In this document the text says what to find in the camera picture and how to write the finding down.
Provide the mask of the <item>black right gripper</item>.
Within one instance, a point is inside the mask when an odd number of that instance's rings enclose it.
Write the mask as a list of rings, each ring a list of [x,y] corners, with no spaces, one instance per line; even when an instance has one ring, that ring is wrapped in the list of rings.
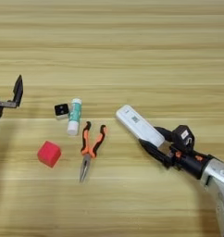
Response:
[[[172,131],[162,127],[156,127],[156,130],[164,136],[167,142],[173,142]],[[214,158],[211,155],[200,154],[194,150],[186,153],[174,145],[169,147],[169,154],[166,156],[155,145],[146,140],[140,139],[139,143],[150,156],[159,161],[165,168],[175,167],[184,170],[197,180],[201,179],[206,166]]]

